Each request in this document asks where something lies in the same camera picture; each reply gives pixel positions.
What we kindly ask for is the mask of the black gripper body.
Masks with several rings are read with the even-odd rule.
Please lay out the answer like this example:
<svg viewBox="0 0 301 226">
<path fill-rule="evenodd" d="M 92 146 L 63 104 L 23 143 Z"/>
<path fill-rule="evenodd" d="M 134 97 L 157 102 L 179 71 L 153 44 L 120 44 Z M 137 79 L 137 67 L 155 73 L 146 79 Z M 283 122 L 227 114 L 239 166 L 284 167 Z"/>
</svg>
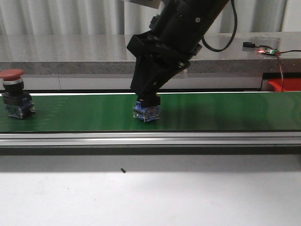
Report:
<svg viewBox="0 0 301 226">
<path fill-rule="evenodd" d="M 151 34 L 150 31 L 135 34 L 131 37 L 127 49 L 136 57 L 135 67 L 138 68 L 143 58 L 155 63 L 166 57 L 176 63 L 177 68 L 186 69 L 190 66 L 189 60 L 195 56 L 202 46 L 197 44 L 191 53 L 182 53 L 169 45 L 166 45 L 160 38 Z"/>
</svg>

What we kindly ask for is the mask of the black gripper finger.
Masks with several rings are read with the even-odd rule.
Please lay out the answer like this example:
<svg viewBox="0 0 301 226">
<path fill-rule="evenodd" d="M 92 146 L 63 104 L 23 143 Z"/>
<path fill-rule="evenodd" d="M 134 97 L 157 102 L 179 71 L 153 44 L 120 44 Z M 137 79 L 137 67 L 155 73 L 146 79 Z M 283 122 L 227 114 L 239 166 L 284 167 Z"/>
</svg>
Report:
<svg viewBox="0 0 301 226">
<path fill-rule="evenodd" d="M 189 61 L 171 56 L 139 56 L 130 88 L 139 98 L 153 97 L 166 82 L 189 66 Z"/>
</svg>

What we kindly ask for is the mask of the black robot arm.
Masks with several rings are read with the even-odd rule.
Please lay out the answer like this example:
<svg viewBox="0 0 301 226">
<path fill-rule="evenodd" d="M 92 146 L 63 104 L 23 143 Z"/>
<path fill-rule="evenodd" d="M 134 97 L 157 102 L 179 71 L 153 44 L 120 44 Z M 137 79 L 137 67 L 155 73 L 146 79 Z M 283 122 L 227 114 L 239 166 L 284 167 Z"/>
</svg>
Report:
<svg viewBox="0 0 301 226">
<path fill-rule="evenodd" d="M 226 0 L 167 0 L 150 30 L 133 35 L 127 49 L 136 64 L 131 90 L 141 99 L 152 98 L 176 74 L 190 66 L 200 41 L 224 9 Z"/>
</svg>

